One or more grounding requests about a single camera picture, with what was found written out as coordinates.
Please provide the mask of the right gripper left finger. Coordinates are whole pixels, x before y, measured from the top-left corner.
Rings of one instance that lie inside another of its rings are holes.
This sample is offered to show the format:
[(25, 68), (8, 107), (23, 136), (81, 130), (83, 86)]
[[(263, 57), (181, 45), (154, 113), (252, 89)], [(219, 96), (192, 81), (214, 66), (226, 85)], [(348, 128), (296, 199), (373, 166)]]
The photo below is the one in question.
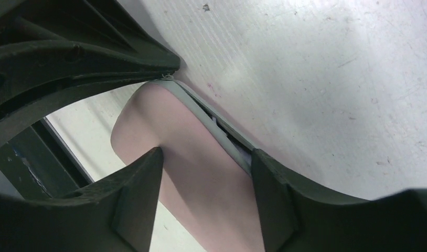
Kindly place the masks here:
[(0, 251), (149, 251), (163, 162), (155, 147), (61, 198), (0, 194)]

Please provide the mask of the pink umbrella case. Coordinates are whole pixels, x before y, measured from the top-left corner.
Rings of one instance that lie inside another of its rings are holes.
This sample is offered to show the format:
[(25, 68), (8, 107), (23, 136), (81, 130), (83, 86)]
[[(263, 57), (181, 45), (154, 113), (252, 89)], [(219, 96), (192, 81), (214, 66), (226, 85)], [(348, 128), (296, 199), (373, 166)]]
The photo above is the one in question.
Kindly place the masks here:
[(125, 164), (162, 149), (159, 199), (206, 251), (264, 251), (249, 164), (180, 83), (141, 85), (111, 145)]

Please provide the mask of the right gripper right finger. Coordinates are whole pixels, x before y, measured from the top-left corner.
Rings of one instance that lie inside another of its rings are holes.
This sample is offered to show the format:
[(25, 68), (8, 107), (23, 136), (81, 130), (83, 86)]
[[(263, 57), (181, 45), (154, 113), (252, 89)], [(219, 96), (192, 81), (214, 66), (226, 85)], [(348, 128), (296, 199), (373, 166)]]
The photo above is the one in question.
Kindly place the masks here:
[(252, 151), (251, 174), (266, 251), (427, 251), (427, 189), (368, 201), (260, 149)]

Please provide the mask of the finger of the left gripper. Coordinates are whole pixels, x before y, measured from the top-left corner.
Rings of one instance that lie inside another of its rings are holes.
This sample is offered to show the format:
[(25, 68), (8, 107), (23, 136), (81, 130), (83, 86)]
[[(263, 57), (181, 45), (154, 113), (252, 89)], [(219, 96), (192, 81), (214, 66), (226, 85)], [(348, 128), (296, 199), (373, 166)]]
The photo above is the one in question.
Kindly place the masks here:
[(117, 1), (0, 1), (0, 113), (86, 79), (179, 67)]
[(154, 78), (154, 75), (64, 78), (23, 92), (0, 105), (0, 148), (33, 123), (67, 105)]

